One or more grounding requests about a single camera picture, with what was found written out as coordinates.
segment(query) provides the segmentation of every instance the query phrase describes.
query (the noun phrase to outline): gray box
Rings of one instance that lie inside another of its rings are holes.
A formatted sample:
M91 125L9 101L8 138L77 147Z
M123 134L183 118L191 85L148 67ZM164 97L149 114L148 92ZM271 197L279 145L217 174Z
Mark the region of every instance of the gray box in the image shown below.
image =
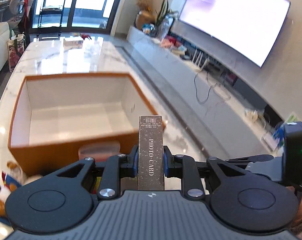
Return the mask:
M140 116L138 190L164 190L163 126L159 115Z

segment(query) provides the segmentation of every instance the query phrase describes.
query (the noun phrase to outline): wall-mounted tv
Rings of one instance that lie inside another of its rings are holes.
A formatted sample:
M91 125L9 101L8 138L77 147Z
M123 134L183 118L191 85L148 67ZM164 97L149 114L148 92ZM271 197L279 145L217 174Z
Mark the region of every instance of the wall-mounted tv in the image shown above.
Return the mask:
M186 0L180 21L217 38L261 67L289 6L287 0Z

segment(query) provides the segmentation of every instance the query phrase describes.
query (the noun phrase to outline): marble table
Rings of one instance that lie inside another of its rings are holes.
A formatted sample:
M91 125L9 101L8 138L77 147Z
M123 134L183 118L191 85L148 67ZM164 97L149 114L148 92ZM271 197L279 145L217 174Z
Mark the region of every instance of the marble table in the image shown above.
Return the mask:
M184 153L196 161L205 161L205 156L194 146L185 128L166 107L156 91L132 63L130 57L112 42L97 37L95 41L85 41L82 49L64 50L61 41L32 42L22 55L15 68L0 101L0 184L1 171L7 171L6 162L13 160L8 150L8 131L18 90L26 75L47 75L59 73L88 72L126 72L136 80L148 100L162 115L167 127L163 134L163 143L173 154ZM180 179L165 179L165 189L179 189ZM0 240L5 238L12 228L0 223Z

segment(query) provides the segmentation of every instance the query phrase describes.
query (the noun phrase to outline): brown vase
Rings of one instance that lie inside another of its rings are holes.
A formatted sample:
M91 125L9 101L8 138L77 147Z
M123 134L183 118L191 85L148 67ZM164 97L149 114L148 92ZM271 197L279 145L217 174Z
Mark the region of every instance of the brown vase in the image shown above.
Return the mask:
M144 24L154 23L155 16L148 11L139 11L135 18L135 26L137 29L142 30Z

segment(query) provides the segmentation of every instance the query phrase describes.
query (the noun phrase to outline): red and white bag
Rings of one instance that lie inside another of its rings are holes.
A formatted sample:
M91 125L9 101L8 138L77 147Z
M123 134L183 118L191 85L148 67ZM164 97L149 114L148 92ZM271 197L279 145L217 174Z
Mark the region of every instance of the red and white bag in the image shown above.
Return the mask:
M24 34L16 34L7 41L9 50L9 71L13 72L19 59L24 53L25 36Z

